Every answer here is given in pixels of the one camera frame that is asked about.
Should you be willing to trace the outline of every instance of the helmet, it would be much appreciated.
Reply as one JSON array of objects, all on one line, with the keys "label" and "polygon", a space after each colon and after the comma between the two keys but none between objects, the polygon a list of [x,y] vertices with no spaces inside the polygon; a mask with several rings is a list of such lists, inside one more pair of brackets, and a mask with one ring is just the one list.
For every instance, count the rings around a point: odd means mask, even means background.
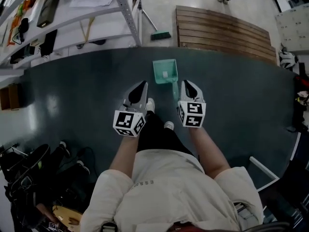
[{"label": "helmet", "polygon": [[292,68],[297,62],[297,58],[293,53],[285,51],[279,52],[279,59],[280,66],[285,69]]}]

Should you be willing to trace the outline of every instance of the white cabinet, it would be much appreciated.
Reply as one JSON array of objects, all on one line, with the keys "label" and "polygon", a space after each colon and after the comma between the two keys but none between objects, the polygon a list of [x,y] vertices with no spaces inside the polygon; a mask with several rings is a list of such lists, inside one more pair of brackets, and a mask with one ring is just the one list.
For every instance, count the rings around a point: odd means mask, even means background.
[{"label": "white cabinet", "polygon": [[276,16],[282,44],[290,52],[309,52],[309,4]]}]

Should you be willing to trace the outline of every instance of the broom handle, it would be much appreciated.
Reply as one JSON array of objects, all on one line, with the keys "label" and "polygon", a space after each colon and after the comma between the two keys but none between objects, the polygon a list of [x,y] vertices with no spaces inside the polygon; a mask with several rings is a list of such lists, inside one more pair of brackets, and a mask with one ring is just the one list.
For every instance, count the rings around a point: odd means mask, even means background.
[{"label": "broom handle", "polygon": [[147,15],[147,13],[143,10],[142,11],[144,14],[145,14],[145,16],[147,17],[147,19],[150,21],[150,23],[153,25],[153,27],[154,27],[154,29],[156,30],[156,31],[158,31],[158,29],[156,28],[156,26],[155,26],[155,24],[153,23],[153,21],[150,19],[150,17]]}]

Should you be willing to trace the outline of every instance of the green dustpan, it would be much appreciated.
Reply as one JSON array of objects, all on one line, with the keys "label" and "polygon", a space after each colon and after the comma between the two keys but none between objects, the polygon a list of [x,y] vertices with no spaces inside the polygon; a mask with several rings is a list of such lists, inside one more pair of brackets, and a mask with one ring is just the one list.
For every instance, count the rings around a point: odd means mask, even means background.
[{"label": "green dustpan", "polygon": [[164,59],[153,61],[154,78],[157,84],[172,83],[174,101],[178,102],[179,90],[178,90],[178,72],[175,59]]}]

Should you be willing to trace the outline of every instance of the fiducial marker cube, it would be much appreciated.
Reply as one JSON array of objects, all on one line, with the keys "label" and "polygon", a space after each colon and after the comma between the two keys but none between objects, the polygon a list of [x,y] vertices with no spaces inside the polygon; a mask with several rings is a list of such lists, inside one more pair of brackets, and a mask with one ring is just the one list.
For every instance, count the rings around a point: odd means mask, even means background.
[{"label": "fiducial marker cube", "polygon": [[200,128],[206,114],[206,103],[199,102],[178,102],[178,115],[185,127]]},{"label": "fiducial marker cube", "polygon": [[113,128],[119,135],[137,137],[145,125],[143,113],[115,111]]}]

